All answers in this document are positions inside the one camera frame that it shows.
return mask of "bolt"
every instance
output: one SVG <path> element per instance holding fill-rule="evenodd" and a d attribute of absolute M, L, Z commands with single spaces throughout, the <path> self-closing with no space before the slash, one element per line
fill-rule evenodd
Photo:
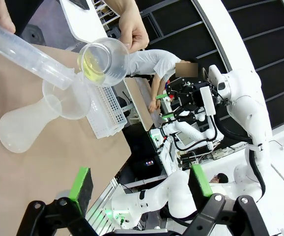
<path fill-rule="evenodd" d="M 247 199 L 247 198 L 242 198 L 241 201 L 242 201 L 242 203 L 244 203 L 244 204 L 248 203 L 248 199 Z"/>
<path fill-rule="evenodd" d="M 222 200 L 222 196 L 221 195 L 216 195 L 214 197 L 214 199 L 219 202 L 220 200 Z"/>
<path fill-rule="evenodd" d="M 39 209 L 41 206 L 42 206 L 42 205 L 39 204 L 39 203 L 36 203 L 36 204 L 34 205 L 35 209 Z"/>
<path fill-rule="evenodd" d="M 67 205 L 67 201 L 65 199 L 61 199 L 59 204 L 62 206 Z"/>

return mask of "person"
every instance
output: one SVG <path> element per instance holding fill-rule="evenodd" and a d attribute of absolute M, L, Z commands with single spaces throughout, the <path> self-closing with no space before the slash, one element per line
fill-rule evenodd
<path fill-rule="evenodd" d="M 228 177 L 224 173 L 218 173 L 211 179 L 210 183 L 228 183 Z"/>
<path fill-rule="evenodd" d="M 0 0 L 0 25 L 11 33 L 21 35 L 26 24 L 43 0 Z M 130 53 L 144 49 L 149 43 L 135 0 L 105 0 L 120 15 L 120 41 Z"/>
<path fill-rule="evenodd" d="M 160 108 L 160 100 L 156 96 L 162 94 L 168 79 L 175 73 L 176 63 L 190 63 L 176 55 L 159 49 L 138 51 L 129 55 L 128 75 L 154 75 L 151 85 L 150 113 Z"/>

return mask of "white plastic basket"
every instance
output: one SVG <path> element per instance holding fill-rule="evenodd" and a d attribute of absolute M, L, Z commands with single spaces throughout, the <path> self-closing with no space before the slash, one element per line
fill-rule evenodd
<path fill-rule="evenodd" d="M 86 118 L 98 139 L 114 135 L 127 123 L 111 87 L 91 86 L 91 109 Z"/>

